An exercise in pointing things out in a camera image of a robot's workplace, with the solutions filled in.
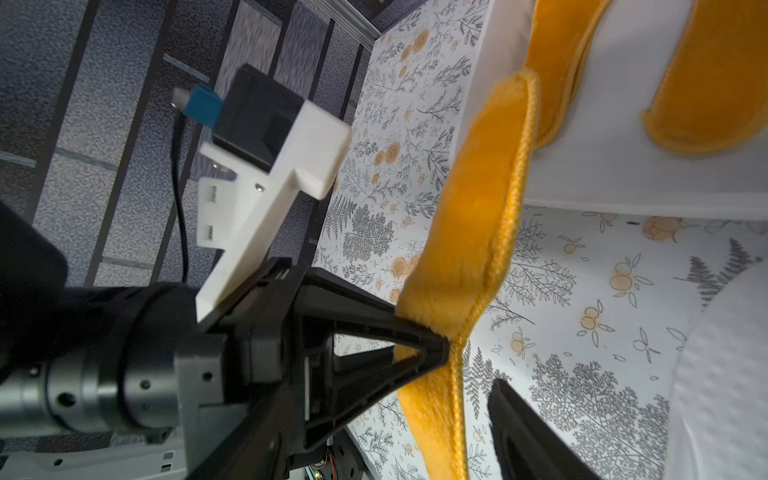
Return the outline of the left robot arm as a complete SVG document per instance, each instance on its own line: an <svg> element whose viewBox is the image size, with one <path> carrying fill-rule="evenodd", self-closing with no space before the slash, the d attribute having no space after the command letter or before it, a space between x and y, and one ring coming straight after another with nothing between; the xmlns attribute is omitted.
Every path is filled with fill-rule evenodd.
<svg viewBox="0 0 768 480"><path fill-rule="evenodd" d="M1 211L1 433L180 428L192 479L284 477L446 338L319 268L272 258L205 318L183 283L74 288L63 254Z"/></svg>

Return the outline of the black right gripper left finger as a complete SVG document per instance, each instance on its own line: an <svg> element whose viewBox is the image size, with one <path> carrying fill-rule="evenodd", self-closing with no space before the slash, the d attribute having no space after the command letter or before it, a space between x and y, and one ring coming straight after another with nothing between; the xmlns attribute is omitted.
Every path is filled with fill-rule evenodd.
<svg viewBox="0 0 768 480"><path fill-rule="evenodd" d="M252 402L203 462L204 479L283 479L291 448L294 395L287 383Z"/></svg>

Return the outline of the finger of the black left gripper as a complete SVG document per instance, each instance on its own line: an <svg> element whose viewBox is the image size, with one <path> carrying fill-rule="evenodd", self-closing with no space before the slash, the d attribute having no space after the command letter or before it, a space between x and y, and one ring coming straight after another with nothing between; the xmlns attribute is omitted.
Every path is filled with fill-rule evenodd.
<svg viewBox="0 0 768 480"><path fill-rule="evenodd" d="M301 452L448 361L447 338L320 268L306 271L292 314L293 441Z"/></svg>

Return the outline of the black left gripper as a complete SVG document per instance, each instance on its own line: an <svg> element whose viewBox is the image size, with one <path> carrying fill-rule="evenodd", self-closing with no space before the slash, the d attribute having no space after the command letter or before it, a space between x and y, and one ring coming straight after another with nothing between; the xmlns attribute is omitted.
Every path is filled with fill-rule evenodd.
<svg viewBox="0 0 768 480"><path fill-rule="evenodd" d="M282 383L293 362L292 306L304 277L269 262L203 321L193 290L149 287L1 289L1 433L113 432L165 442L183 435L187 472ZM294 395L294 422L297 418ZM305 453L295 449L287 471Z"/></svg>

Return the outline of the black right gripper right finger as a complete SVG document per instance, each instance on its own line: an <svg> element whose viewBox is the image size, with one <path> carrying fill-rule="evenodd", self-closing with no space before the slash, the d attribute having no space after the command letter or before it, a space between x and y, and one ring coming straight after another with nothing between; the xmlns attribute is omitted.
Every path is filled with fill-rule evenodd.
<svg viewBox="0 0 768 480"><path fill-rule="evenodd" d="M502 379L493 382L488 413L504 480L599 479Z"/></svg>

